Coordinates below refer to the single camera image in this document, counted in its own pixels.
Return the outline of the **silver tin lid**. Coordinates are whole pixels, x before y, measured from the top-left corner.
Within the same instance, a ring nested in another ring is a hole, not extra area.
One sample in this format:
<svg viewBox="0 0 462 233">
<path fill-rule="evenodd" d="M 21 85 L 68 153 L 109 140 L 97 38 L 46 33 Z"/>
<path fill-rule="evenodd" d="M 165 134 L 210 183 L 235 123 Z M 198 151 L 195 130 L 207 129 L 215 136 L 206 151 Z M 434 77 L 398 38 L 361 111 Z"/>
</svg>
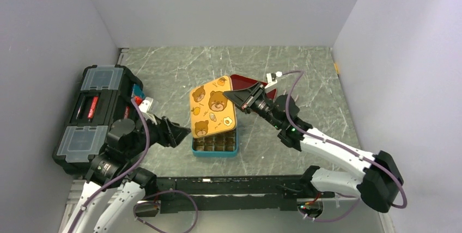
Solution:
<svg viewBox="0 0 462 233">
<path fill-rule="evenodd" d="M 224 92 L 233 90 L 229 76 L 193 88 L 189 94 L 191 129 L 195 139 L 229 132 L 236 128 L 234 104 Z"/>
</svg>

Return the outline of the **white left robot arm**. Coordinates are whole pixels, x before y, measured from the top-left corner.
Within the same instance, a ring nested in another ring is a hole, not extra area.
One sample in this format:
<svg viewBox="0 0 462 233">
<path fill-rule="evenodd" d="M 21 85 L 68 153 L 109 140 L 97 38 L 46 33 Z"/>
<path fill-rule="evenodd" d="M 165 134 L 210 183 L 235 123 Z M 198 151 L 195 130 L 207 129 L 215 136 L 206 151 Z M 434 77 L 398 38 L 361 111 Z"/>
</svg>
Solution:
<svg viewBox="0 0 462 233">
<path fill-rule="evenodd" d="M 139 201 L 185 192 L 157 185 L 157 176 L 139 165 L 154 144 L 178 146 L 191 133 L 167 117 L 151 114 L 152 102 L 133 91 L 122 118 L 109 126 L 100 153 L 91 161 L 77 206 L 64 232 L 109 232 Z"/>
</svg>

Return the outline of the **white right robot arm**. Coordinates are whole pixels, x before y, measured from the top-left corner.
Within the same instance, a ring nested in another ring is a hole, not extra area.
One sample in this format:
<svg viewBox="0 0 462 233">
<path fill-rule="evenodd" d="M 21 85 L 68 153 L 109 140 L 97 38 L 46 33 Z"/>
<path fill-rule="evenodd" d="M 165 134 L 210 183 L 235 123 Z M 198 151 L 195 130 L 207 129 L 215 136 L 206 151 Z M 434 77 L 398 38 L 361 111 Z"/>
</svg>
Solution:
<svg viewBox="0 0 462 233">
<path fill-rule="evenodd" d="M 236 108 L 248 114 L 257 113 L 279 131 L 278 138 L 287 147 L 308 152 L 342 168 L 328 171 L 310 166 L 301 177 L 301 193 L 312 198 L 319 192 L 336 192 L 358 197 L 375 211 L 387 213 L 391 207 L 407 206 L 394 203 L 403 194 L 404 179 L 393 159 L 385 152 L 377 154 L 348 146 L 322 133 L 299 118 L 299 107 L 288 94 L 270 99 L 261 83 L 226 93 Z"/>
</svg>

